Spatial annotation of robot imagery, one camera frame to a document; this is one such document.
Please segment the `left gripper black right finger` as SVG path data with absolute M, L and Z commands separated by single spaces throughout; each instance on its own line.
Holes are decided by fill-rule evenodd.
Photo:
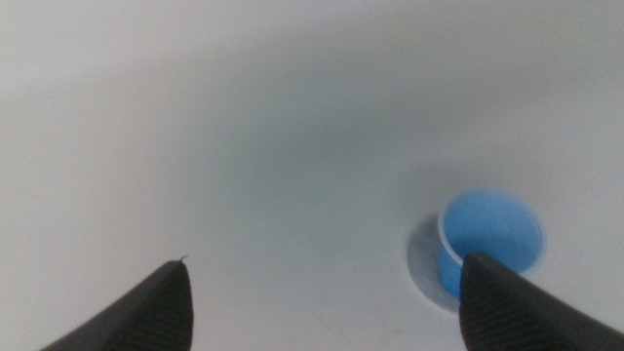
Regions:
M 619 351 L 623 333 L 541 290 L 485 253 L 461 268 L 459 325 L 471 351 Z

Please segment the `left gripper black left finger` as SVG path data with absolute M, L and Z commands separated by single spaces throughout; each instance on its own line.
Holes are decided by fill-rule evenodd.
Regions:
M 92 319 L 44 348 L 45 351 L 188 351 L 194 312 L 187 268 L 164 263 Z

